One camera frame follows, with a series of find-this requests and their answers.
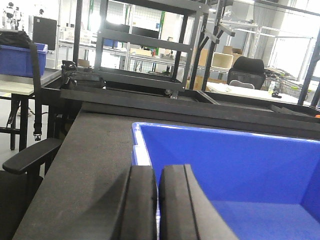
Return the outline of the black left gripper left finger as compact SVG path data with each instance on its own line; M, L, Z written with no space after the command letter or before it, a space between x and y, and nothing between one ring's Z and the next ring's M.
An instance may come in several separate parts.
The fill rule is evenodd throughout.
M113 240L157 239L157 184L149 165L132 165L124 175Z

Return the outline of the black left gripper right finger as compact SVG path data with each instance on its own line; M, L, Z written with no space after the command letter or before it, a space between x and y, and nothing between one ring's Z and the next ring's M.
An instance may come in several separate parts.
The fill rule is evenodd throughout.
M161 240L236 240L189 164L166 165L159 182Z

